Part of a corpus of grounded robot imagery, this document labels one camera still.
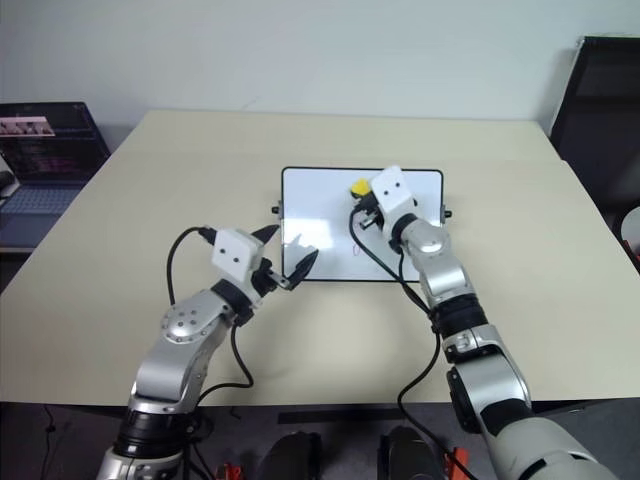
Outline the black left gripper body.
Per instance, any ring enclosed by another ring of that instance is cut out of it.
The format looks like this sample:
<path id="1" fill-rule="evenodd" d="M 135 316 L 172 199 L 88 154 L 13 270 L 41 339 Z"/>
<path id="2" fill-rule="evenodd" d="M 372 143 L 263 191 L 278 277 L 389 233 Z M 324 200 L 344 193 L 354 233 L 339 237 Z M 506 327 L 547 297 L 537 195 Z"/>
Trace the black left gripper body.
<path id="1" fill-rule="evenodd" d="M 251 238 L 249 255 L 248 293 L 252 301 L 261 301 L 277 288 L 289 289 L 291 282 L 272 269 L 272 262 L 264 256 L 264 243 Z"/>

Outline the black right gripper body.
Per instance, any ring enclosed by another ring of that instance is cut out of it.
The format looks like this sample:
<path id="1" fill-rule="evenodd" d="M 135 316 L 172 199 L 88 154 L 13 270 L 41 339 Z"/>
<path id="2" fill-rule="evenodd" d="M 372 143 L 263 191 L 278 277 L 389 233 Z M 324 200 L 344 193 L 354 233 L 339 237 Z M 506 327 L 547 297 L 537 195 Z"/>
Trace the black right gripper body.
<path id="1" fill-rule="evenodd" d="M 367 230 L 373 226 L 381 230 L 384 226 L 384 218 L 380 210 L 380 205 L 374 196 L 372 207 L 355 207 L 356 214 L 360 216 L 358 225 L 362 230 Z"/>

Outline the black-framed whiteboard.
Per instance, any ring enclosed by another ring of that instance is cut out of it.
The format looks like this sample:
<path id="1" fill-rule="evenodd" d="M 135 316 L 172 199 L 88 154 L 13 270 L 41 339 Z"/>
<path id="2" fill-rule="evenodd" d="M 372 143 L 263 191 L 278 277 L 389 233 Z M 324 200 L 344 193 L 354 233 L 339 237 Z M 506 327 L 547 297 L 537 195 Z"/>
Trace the black-framed whiteboard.
<path id="1" fill-rule="evenodd" d="M 311 250 L 319 254 L 305 280 L 393 282 L 394 279 L 353 241 L 348 227 L 355 199 L 351 187 L 371 180 L 381 168 L 286 167 L 281 172 L 281 270 L 290 276 Z M 407 186 L 424 217 L 444 219 L 444 175 L 436 169 L 404 169 Z M 360 241 L 397 274 L 398 255 L 377 226 L 354 228 Z"/>

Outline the dark rounded shape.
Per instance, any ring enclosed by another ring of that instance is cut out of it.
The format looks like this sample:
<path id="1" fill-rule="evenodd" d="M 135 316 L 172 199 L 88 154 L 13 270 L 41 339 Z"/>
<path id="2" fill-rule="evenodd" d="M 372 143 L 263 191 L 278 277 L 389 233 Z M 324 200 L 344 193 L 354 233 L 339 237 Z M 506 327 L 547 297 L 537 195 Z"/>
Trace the dark rounded shape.
<path id="1" fill-rule="evenodd" d="M 377 480 L 442 480 L 442 475 L 431 447 L 413 428 L 397 426 L 380 437 Z"/>

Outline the open blue laptop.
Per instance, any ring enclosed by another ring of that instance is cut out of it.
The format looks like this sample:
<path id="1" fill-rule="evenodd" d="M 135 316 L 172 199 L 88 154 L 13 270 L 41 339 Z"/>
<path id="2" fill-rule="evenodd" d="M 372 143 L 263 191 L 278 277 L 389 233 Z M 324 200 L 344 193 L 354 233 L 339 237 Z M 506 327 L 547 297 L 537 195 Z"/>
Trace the open blue laptop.
<path id="1" fill-rule="evenodd" d="M 0 157 L 18 182 L 0 201 L 0 250 L 33 250 L 111 152 L 82 101 L 0 103 Z"/>

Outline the black office chair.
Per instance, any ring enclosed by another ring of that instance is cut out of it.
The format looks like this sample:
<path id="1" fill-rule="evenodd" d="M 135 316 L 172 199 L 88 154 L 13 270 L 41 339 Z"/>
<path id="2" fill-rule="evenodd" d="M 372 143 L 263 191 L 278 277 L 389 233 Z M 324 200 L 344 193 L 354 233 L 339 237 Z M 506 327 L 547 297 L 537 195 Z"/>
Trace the black office chair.
<path id="1" fill-rule="evenodd" d="M 640 202 L 640 36 L 584 36 L 549 139 L 612 227 Z"/>

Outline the white round object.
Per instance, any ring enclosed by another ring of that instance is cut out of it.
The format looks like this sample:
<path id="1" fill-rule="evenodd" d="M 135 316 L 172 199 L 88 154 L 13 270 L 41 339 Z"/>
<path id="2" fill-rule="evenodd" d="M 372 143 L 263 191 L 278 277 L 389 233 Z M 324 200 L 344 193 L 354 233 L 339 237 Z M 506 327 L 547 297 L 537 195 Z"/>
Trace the white round object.
<path id="1" fill-rule="evenodd" d="M 640 205 L 622 215 L 619 230 L 621 241 L 640 255 Z"/>

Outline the black table frame bar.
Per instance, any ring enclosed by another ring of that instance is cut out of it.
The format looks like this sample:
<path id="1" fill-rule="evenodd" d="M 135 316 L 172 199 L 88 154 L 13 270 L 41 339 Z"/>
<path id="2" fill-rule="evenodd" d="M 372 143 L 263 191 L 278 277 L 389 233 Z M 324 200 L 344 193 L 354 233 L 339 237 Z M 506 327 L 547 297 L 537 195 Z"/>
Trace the black table frame bar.
<path id="1" fill-rule="evenodd" d="M 397 408 L 350 408 L 346 410 L 304 410 L 285 411 L 278 414 L 280 425 L 335 422 L 378 422 L 402 420 L 403 414 Z"/>

